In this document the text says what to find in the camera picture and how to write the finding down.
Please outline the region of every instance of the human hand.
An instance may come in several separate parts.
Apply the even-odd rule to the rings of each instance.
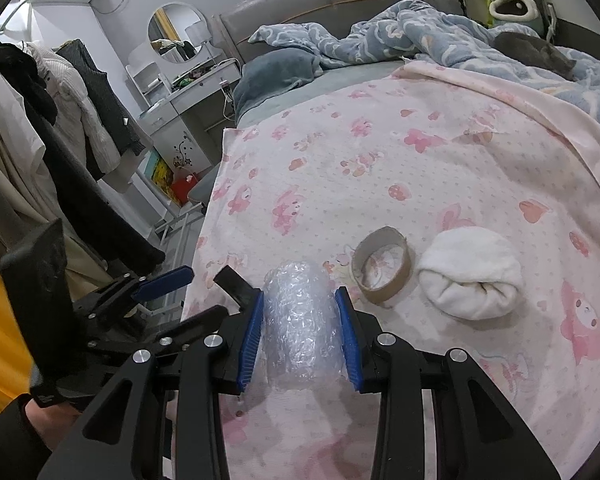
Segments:
[[[24,411],[33,429],[51,451],[60,444],[80,416],[80,412],[68,402],[40,408],[36,401],[31,399],[25,405]]]

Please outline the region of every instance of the cat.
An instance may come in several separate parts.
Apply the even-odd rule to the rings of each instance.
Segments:
[[[544,68],[567,81],[573,81],[573,67],[576,62],[541,38],[520,32],[503,32],[496,37],[493,47],[526,66]]]

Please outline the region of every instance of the bubble wrap roll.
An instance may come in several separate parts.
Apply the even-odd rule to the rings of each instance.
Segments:
[[[342,324],[329,278],[313,262],[289,262],[264,285],[263,348],[269,384],[302,390],[343,375]]]

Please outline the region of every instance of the bed headboard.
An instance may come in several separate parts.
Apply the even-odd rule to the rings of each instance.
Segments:
[[[261,25],[316,22],[338,38],[351,25],[379,14],[400,0],[248,0],[230,12],[212,17],[214,45],[230,57],[248,62],[272,50],[265,43],[248,43]]]

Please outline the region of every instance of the pink blanket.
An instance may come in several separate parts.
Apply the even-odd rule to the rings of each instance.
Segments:
[[[350,257],[385,225],[407,238],[414,260],[442,230],[498,232],[520,254],[522,306],[501,319],[463,322],[427,303],[413,278],[388,308],[366,303]],[[346,285],[357,308],[416,348],[465,348],[564,478],[599,442],[600,126],[572,105],[411,62],[391,78],[226,130],[185,316],[214,304],[235,308],[212,281],[225,264],[262,286],[288,259],[321,263],[333,288]],[[394,265],[390,252],[371,261],[370,279]],[[368,479],[378,402],[345,380],[271,390],[259,365],[241,399],[222,398],[232,478]],[[425,407],[430,430],[429,401]],[[427,478],[434,478],[430,437]]]

